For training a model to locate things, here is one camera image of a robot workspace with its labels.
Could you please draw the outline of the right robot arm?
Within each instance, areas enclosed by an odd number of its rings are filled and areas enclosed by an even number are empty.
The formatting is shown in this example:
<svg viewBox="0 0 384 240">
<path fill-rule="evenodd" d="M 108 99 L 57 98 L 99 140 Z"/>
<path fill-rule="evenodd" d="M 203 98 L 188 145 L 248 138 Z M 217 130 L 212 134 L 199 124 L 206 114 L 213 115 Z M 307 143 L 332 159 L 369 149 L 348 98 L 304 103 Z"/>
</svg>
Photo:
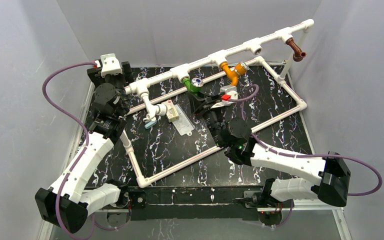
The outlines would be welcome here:
<svg viewBox="0 0 384 240">
<path fill-rule="evenodd" d="M 334 207 L 345 207 L 349 196 L 351 172 L 343 157 L 331 153 L 307 155 L 283 152 L 279 148 L 259 143 L 251 128 L 240 117 L 228 121 L 224 110 L 214 108 L 227 99 L 226 95 L 189 93 L 190 110 L 203 119 L 217 147 L 237 165 L 262 167 L 293 175 L 291 179 L 266 180 L 259 199 L 268 207 L 295 199 L 318 199 Z"/>
</svg>

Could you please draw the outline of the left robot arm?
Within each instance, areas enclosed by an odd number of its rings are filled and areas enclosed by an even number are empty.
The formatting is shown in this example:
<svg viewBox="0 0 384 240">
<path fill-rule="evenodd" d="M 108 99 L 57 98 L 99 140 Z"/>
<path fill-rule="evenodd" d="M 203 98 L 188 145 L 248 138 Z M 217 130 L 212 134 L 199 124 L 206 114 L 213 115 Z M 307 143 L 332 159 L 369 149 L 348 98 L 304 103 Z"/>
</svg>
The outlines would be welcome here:
<svg viewBox="0 0 384 240">
<path fill-rule="evenodd" d="M 87 62 L 87 75 L 95 86 L 92 107 L 94 121 L 82 126 L 83 146 L 67 168 L 48 188 L 40 188 L 35 201 L 42 219 L 60 227 L 70 237 L 83 227 L 87 218 L 108 205 L 131 209 L 127 185 L 108 180 L 85 192 L 95 169 L 119 140 L 126 139 L 125 116 L 130 110 L 126 86 L 133 82 L 128 61 L 109 66 L 105 60 Z"/>
</svg>

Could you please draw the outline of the green water faucet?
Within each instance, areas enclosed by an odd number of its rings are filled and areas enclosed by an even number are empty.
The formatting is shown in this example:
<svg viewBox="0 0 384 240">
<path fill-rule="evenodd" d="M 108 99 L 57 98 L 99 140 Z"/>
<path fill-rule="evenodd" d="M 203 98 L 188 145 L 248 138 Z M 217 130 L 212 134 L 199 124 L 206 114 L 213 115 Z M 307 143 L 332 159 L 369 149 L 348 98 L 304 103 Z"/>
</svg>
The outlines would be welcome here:
<svg viewBox="0 0 384 240">
<path fill-rule="evenodd" d="M 195 96 L 202 97 L 201 88 L 204 86 L 204 81 L 200 78 L 194 77 L 190 79 L 189 77 L 184 77 L 181 82 L 186 87 L 187 91 Z"/>
</svg>

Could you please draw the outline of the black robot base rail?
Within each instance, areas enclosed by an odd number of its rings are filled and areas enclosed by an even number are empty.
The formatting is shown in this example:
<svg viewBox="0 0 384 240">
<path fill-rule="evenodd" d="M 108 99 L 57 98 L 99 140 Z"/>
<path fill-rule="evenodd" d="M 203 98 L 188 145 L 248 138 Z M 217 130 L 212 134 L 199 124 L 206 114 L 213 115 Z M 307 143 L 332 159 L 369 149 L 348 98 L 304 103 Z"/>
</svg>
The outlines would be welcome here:
<svg viewBox="0 0 384 240">
<path fill-rule="evenodd" d="M 278 225 L 290 207 L 261 186 L 125 187 L 117 208 L 129 210 L 133 221 L 159 219 L 240 219 Z"/>
</svg>

